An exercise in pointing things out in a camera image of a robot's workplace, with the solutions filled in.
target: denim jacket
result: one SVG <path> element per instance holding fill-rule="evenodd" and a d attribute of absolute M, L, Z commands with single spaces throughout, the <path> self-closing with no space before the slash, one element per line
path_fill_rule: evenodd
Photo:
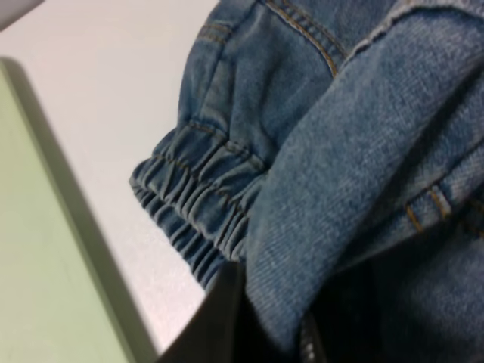
<path fill-rule="evenodd" d="M 227 260 L 295 349 L 371 262 L 390 361 L 484 361 L 484 2 L 222 0 L 131 186 L 194 277 Z"/>

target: orange stitching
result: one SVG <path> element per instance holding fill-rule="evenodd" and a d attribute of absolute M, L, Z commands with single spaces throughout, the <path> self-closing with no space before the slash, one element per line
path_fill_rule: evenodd
<path fill-rule="evenodd" d="M 447 218 L 447 212 L 445 211 L 442 203 L 440 203 L 440 199 L 439 199 L 439 197 L 437 197 L 436 192 L 433 191 L 432 189 L 429 189 L 429 193 L 430 193 L 430 197 L 432 198 L 433 202 L 437 206 L 437 209 L 440 211 L 442 218 L 443 219 Z"/>
<path fill-rule="evenodd" d="M 271 0 L 267 0 L 267 4 L 269 6 L 272 6 L 274 10 L 279 13 L 286 21 L 290 24 L 292 24 L 296 29 L 298 29 L 321 53 L 323 58 L 326 60 L 327 65 L 330 67 L 331 75 L 333 78 L 337 75 L 338 70 L 336 68 L 336 65 L 334 64 L 333 60 L 331 59 L 330 55 L 324 50 L 321 44 L 318 43 L 316 39 L 314 39 L 311 34 L 305 31 L 305 29 L 300 26 L 292 17 L 287 15 L 284 10 L 279 8 L 274 2 Z"/>
<path fill-rule="evenodd" d="M 422 228 L 422 225 L 419 223 L 419 221 L 418 221 L 414 211 L 412 210 L 412 208 L 409 205 L 406 205 L 405 210 L 407 212 L 408 218 L 410 218 L 411 222 L 414 224 L 415 229 L 419 233 L 422 232 L 424 229 Z"/>
<path fill-rule="evenodd" d="M 484 214 L 484 203 L 477 199 L 469 200 L 469 204 L 476 209 L 478 212 Z"/>
<path fill-rule="evenodd" d="M 218 36 L 213 36 L 211 34 L 210 35 L 209 34 L 205 34 L 203 36 L 199 36 L 198 39 L 213 40 L 214 42 L 217 42 L 217 43 L 220 43 L 222 45 L 225 45 L 225 40 L 224 39 L 221 39 Z"/>
<path fill-rule="evenodd" d="M 480 229 L 474 227 L 473 225 L 471 225 L 470 223 L 468 223 L 467 221 L 461 221 L 461 224 L 469 231 L 469 232 L 472 232 L 474 234 L 477 234 L 479 236 L 479 238 L 484 238 L 484 231 L 481 231 Z"/>
<path fill-rule="evenodd" d="M 232 34 L 232 29 L 230 29 L 228 26 L 224 25 L 218 25 L 218 24 L 205 24 L 203 28 L 214 28 L 214 29 L 219 29 L 224 32 L 227 32 L 228 34 Z"/>
<path fill-rule="evenodd" d="M 301 11 L 297 6 L 291 4 L 288 2 L 288 0 L 282 0 L 282 2 L 289 8 L 292 8 L 296 13 L 298 13 L 300 16 L 304 17 L 308 22 L 310 22 L 316 29 L 319 29 L 319 31 L 323 34 L 326 35 L 326 37 L 330 40 L 330 42 L 333 43 L 333 45 L 337 48 L 337 50 L 341 53 L 344 58 L 348 56 L 348 54 L 345 52 L 343 47 L 339 44 L 339 42 L 329 33 L 328 30 L 326 30 L 323 26 L 317 24 L 315 21 L 313 21 L 308 15 L 304 14 L 303 11 Z"/>
<path fill-rule="evenodd" d="M 198 125 L 196 123 L 188 123 L 188 126 L 193 128 L 193 129 L 198 129 L 200 131 L 207 132 L 207 133 L 215 136 L 216 138 L 219 138 L 220 140 L 224 141 L 225 142 L 224 147 L 227 149 L 227 151 L 229 151 L 229 152 L 231 152 L 235 155 L 241 155 L 242 153 L 250 154 L 250 152 L 248 150 L 243 150 L 241 146 L 235 144 L 233 141 L 228 140 L 225 136 L 217 134 L 215 131 L 213 131 L 212 129 L 209 129 L 208 127 Z M 236 147 L 231 146 L 229 143 L 235 144 L 236 147 L 239 147 L 242 150 L 237 150 Z M 251 164 L 254 168 L 259 170 L 260 172 L 267 174 L 267 170 L 265 170 L 263 167 L 261 167 L 257 163 L 254 163 L 250 158 L 248 158 L 247 161 L 249 162 L 249 164 Z"/>
<path fill-rule="evenodd" d="M 223 196 L 225 196 L 225 197 L 227 198 L 227 204 L 231 204 L 231 205 L 233 205 L 233 206 L 234 206 L 234 208 L 235 208 L 235 210 L 237 210 L 237 211 L 238 211 L 240 214 L 242 214 L 242 216 L 244 216 L 244 217 L 245 217 L 245 218 L 247 218 L 247 219 L 249 218 L 249 217 L 248 217 L 248 215 L 247 215 L 247 213 L 246 213 L 246 212 L 245 212 L 245 211 L 244 211 L 244 210 L 243 210 L 243 209 L 242 209 L 240 206 L 238 206 L 238 205 L 237 205 L 237 203 L 236 203 L 235 201 L 233 201 L 233 200 L 231 199 L 230 195 L 229 195 L 227 192 L 218 190 L 218 189 L 217 189 L 217 187 L 216 187 L 216 186 L 215 186 L 213 183 L 211 183 L 211 182 L 209 182 L 209 181 L 201 181 L 201 180 L 198 178 L 198 175 L 197 175 L 197 174 L 195 174 L 195 173 L 193 173 L 193 172 L 191 171 L 191 169 L 190 169 L 190 167 L 189 167 L 189 166 L 187 166 L 187 165 L 185 165 L 185 164 L 183 164 L 183 163 L 180 163 L 180 162 L 179 162 L 179 161 L 177 161 L 177 160 L 174 160 L 174 159 L 169 159 L 168 157 L 164 157 L 163 155 L 154 155 L 154 157 L 155 157 L 156 159 L 158 159 L 158 160 L 165 160 L 167 163 L 171 163 L 171 164 L 173 164 L 173 165 L 177 166 L 178 168 L 180 168 L 180 169 L 182 169 L 182 170 L 186 171 L 186 172 L 189 174 L 189 176 L 190 176 L 190 177 L 192 177 L 193 179 L 195 179 L 195 180 L 196 180 L 197 182 L 199 182 L 200 184 L 202 184 L 202 183 L 207 184 L 207 185 L 209 186 L 209 188 L 212 188 L 212 189 L 214 190 L 214 193 L 215 193 L 215 194 L 218 194 L 218 195 L 220 195 L 220 196 L 222 196 L 222 195 L 223 195 Z"/>

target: elastic gathered cuff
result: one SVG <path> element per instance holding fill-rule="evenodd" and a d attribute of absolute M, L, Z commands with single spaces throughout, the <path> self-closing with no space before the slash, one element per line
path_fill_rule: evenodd
<path fill-rule="evenodd" d="M 250 209 L 265 176 L 259 158 L 190 122 L 158 144 L 130 184 L 205 288 L 221 263 L 244 261 Z"/>

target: denim sleeve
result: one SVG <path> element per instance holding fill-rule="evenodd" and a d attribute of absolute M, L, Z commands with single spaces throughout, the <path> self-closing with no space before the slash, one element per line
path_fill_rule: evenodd
<path fill-rule="evenodd" d="M 278 0 L 216 6 L 186 64 L 177 127 L 130 180 L 203 287 L 225 260 L 245 260 L 270 165 L 344 61 L 334 41 L 291 16 Z"/>
<path fill-rule="evenodd" d="M 484 182 L 483 9 L 396 5 L 282 145 L 246 242 L 247 294 L 282 351 L 332 274 L 439 224 Z M 482 240 L 472 254 L 482 266 Z M 480 291 L 482 268 L 466 274 Z M 484 304 L 467 297 L 476 348 Z"/>

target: seam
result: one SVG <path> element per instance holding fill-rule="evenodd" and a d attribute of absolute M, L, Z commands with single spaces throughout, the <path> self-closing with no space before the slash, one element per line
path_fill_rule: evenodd
<path fill-rule="evenodd" d="M 432 198 L 433 203 L 436 205 L 437 209 L 440 211 L 440 215 L 442 216 L 443 219 L 447 218 L 447 212 L 444 209 L 444 206 L 442 203 L 440 203 L 439 197 L 437 197 L 437 194 L 435 191 L 432 189 L 429 189 L 429 194 L 430 197 Z"/>
<path fill-rule="evenodd" d="M 252 14 L 252 12 L 253 12 L 253 10 L 255 8 L 256 3 L 257 2 L 254 2 L 251 5 L 250 10 L 248 10 L 248 12 L 245 14 L 244 18 L 240 20 L 240 22 L 238 23 L 238 25 L 234 27 L 234 29 L 231 31 L 231 33 L 234 33 L 235 31 L 237 31 L 237 29 L 239 28 L 239 26 L 243 22 L 245 22 L 246 19 L 249 18 L 249 16 Z M 221 49 L 219 51 L 219 54 L 217 55 L 217 58 L 215 60 L 215 63 L 214 63 L 214 66 L 213 66 L 213 70 L 212 70 L 212 74 L 210 75 L 209 85 L 206 87 L 205 95 L 203 95 L 203 101 L 200 103 L 200 109 L 197 110 L 197 116 L 200 116 L 200 112 L 202 112 L 203 106 L 205 105 L 206 96 L 209 94 L 209 90 L 212 88 L 213 78 L 215 77 L 215 73 L 217 71 L 217 68 L 219 67 L 219 61 L 220 61 L 220 58 L 222 57 L 223 51 L 224 51 L 224 49 Z"/>
<path fill-rule="evenodd" d="M 279 8 L 274 2 L 272 2 L 271 0 L 267 0 L 266 3 L 267 3 L 267 5 L 269 6 L 269 8 L 271 10 L 273 10 L 274 12 L 276 12 L 277 14 L 279 14 L 290 25 L 292 25 L 294 28 L 296 28 L 297 30 L 299 30 L 299 32 L 302 33 L 305 36 L 305 38 L 307 38 L 319 50 L 319 52 L 323 56 L 324 60 L 326 61 L 327 66 L 330 68 L 332 77 L 333 78 L 336 77 L 336 75 L 338 73 L 338 70 L 336 68 L 336 65 L 334 64 L 334 62 L 331 59 L 330 55 L 324 50 L 323 46 L 321 44 L 319 44 L 319 42 L 316 39 L 314 39 L 314 37 L 311 36 L 311 34 L 309 34 L 308 32 L 306 32 L 306 30 L 299 23 L 297 23 L 292 17 L 290 17 L 284 10 L 282 10 L 281 8 Z"/>
<path fill-rule="evenodd" d="M 227 42 L 226 40 L 219 38 L 218 36 L 213 36 L 211 34 L 204 34 L 202 36 L 199 36 L 197 40 L 200 40 L 200 39 L 212 40 L 212 41 L 217 42 L 221 45 L 225 45 L 225 43 Z"/>
<path fill-rule="evenodd" d="M 341 46 L 341 44 L 334 38 L 334 36 L 331 35 L 331 33 L 329 32 L 329 30 L 327 30 L 326 28 L 324 28 L 322 25 L 316 23 L 310 16 L 306 15 L 304 13 L 304 11 L 302 11 L 301 9 L 299 9 L 297 6 L 295 6 L 294 4 L 291 4 L 288 2 L 288 0 L 282 0 L 282 2 L 289 8 L 292 8 L 296 13 L 298 13 L 301 17 L 304 17 L 311 25 L 313 25 L 313 27 L 315 27 L 316 29 L 318 29 L 321 33 L 323 33 L 327 38 L 328 40 L 333 43 L 333 45 L 337 48 L 338 52 L 341 53 L 342 56 L 344 56 L 344 58 L 346 58 L 348 56 L 348 54 L 346 53 L 346 51 L 343 49 L 343 47 Z"/>
<path fill-rule="evenodd" d="M 474 11 L 471 11 L 466 8 L 462 8 L 460 6 L 456 6 L 451 2 L 447 2 L 447 4 L 434 4 L 434 5 L 426 5 L 426 4 L 413 4 L 413 0 L 406 0 L 406 5 L 404 7 L 397 7 L 397 9 L 390 11 L 384 18 L 383 22 L 373 29 L 370 34 L 368 34 L 365 38 L 363 38 L 349 53 L 348 58 L 342 65 L 346 67 L 349 62 L 352 62 L 357 56 L 359 56 L 364 51 L 367 51 L 377 40 L 386 36 L 389 31 L 400 21 L 404 20 L 406 17 L 411 16 L 413 13 L 418 11 L 432 11 L 437 10 L 441 11 L 451 10 L 457 11 L 469 17 L 476 18 L 478 20 L 482 20 L 482 18 L 476 14 Z"/>
<path fill-rule="evenodd" d="M 236 211 L 238 211 L 242 216 L 244 216 L 246 219 L 249 219 L 249 216 L 247 215 L 247 212 L 243 210 L 236 201 L 234 201 L 230 194 L 228 194 L 226 191 L 222 191 L 218 189 L 212 182 L 210 181 L 202 181 L 200 180 L 198 174 L 193 172 L 188 165 L 185 165 L 183 163 L 180 163 L 179 161 L 175 159 L 171 159 L 168 157 L 165 157 L 163 155 L 154 155 L 153 158 L 158 159 L 158 160 L 164 160 L 167 163 L 170 163 L 174 166 L 177 166 L 179 169 L 184 170 L 188 176 L 193 178 L 196 182 L 198 182 L 199 185 L 205 184 L 209 189 L 213 189 L 213 193 L 216 195 L 219 195 L 220 197 L 225 197 L 225 201 L 227 205 L 232 205 Z"/>
<path fill-rule="evenodd" d="M 408 204 L 406 204 L 405 205 L 405 211 L 407 212 L 407 216 L 411 220 L 411 222 L 413 223 L 415 229 L 419 233 L 421 233 L 424 229 L 422 228 L 422 225 L 418 221 L 418 219 L 417 219 L 417 217 L 416 217 L 416 215 L 414 213 L 414 210 Z"/>
<path fill-rule="evenodd" d="M 228 34 L 232 34 L 232 29 L 230 29 L 228 26 L 225 25 L 218 25 L 218 24 L 205 24 L 202 26 L 203 28 L 213 28 L 213 29 L 219 29 L 222 32 L 226 32 Z"/>
<path fill-rule="evenodd" d="M 197 130 L 206 132 L 208 134 L 211 134 L 212 136 L 214 136 L 214 137 L 218 138 L 219 140 L 223 141 L 224 142 L 223 147 L 225 149 L 227 149 L 227 151 L 229 151 L 230 153 L 233 153 L 233 154 L 238 155 L 238 156 L 240 156 L 241 154 L 247 154 L 247 156 L 248 156 L 247 162 L 250 165 L 252 165 L 254 168 L 256 168 L 258 171 L 260 171 L 261 173 L 267 174 L 267 172 L 268 172 L 267 169 L 264 169 L 262 166 L 257 165 L 257 163 L 255 163 L 253 160 L 251 160 L 250 157 L 251 157 L 252 154 L 248 150 L 245 150 L 239 144 L 228 140 L 225 136 L 218 134 L 217 132 L 213 131 L 212 129 L 210 129 L 208 127 L 198 125 L 198 124 L 193 123 L 193 122 L 188 123 L 188 126 L 191 127 L 192 129 L 197 129 Z"/>
<path fill-rule="evenodd" d="M 425 195 L 426 192 L 429 192 L 432 190 L 432 188 L 435 186 L 439 189 L 439 192 L 440 194 L 442 195 L 442 198 L 447 202 L 447 204 L 449 206 L 452 205 L 451 201 L 449 200 L 449 198 L 445 195 L 445 192 L 442 190 L 442 188 L 439 186 L 440 183 L 442 182 L 445 182 L 445 180 L 450 176 L 452 175 L 452 173 L 462 164 L 462 163 L 465 163 L 466 159 L 468 157 L 471 157 L 473 155 L 473 153 L 477 152 L 478 149 L 480 149 L 481 147 L 484 147 L 484 143 L 482 141 L 480 141 L 477 145 L 475 145 L 474 147 L 472 147 L 470 150 L 468 150 L 467 152 L 465 152 L 462 157 L 459 158 L 459 160 L 457 160 L 453 165 L 452 167 L 449 168 L 449 171 L 447 171 L 444 175 L 440 176 L 437 180 L 434 180 L 432 181 L 432 183 L 424 188 L 422 188 L 421 191 L 419 191 L 417 194 L 415 194 L 412 198 L 406 200 L 404 202 L 404 206 L 407 206 L 408 204 L 410 203 L 413 203 L 416 199 L 418 199 L 419 197 L 422 197 L 423 195 Z M 474 208 L 479 208 L 479 206 L 476 206 L 476 205 L 480 205 L 480 208 L 482 208 L 482 214 L 484 214 L 484 203 L 480 200 L 477 200 L 477 199 L 473 199 L 473 202 L 474 202 Z M 451 213 L 445 213 L 445 216 L 448 217 Z"/>

